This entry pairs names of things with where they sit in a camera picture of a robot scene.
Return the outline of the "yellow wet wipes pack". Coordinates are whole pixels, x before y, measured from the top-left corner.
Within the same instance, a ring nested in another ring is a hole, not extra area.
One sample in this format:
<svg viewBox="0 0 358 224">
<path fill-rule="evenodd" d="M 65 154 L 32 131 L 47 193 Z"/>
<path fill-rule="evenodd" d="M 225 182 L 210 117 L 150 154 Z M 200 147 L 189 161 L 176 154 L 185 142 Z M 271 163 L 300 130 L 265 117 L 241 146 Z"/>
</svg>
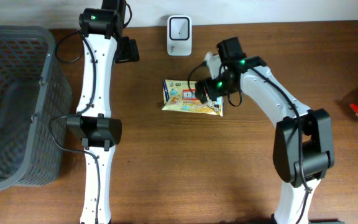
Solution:
<svg viewBox="0 0 358 224">
<path fill-rule="evenodd" d="M 219 97 L 216 101 L 201 103 L 195 96 L 195 81 L 164 80 L 162 111 L 185 113 L 202 113 L 223 116 L 224 102 Z"/>
</svg>

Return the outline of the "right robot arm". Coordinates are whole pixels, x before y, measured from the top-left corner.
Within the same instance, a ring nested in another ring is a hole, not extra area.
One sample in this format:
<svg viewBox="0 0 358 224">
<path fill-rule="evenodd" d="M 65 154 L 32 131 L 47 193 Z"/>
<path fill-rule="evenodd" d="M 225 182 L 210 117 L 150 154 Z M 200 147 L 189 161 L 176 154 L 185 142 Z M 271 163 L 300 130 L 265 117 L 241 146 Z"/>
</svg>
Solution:
<svg viewBox="0 0 358 224">
<path fill-rule="evenodd" d="M 324 109 L 312 110 L 274 77 L 259 56 L 247 57 L 239 39 L 217 44 L 201 63 L 210 77 L 195 84 L 201 103 L 232 94 L 247 95 L 275 127 L 273 164 L 282 180 L 272 223 L 309 223 L 308 212 L 317 186 L 334 166 L 332 122 Z"/>
</svg>

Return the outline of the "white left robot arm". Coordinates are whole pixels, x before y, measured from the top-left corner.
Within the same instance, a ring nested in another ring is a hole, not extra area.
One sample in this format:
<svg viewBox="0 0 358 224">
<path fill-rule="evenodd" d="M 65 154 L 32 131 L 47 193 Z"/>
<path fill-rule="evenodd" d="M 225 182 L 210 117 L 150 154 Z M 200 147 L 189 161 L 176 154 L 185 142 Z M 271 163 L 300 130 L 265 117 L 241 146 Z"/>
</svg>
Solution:
<svg viewBox="0 0 358 224">
<path fill-rule="evenodd" d="M 80 223 L 110 223 L 109 187 L 112 159 L 122 135 L 122 122 L 111 117 L 110 85 L 115 63 L 140 59 L 136 42 L 124 37 L 126 1 L 103 1 L 79 16 L 85 64 L 76 114 L 67 120 L 81 139 L 86 162 L 85 201 Z"/>
</svg>

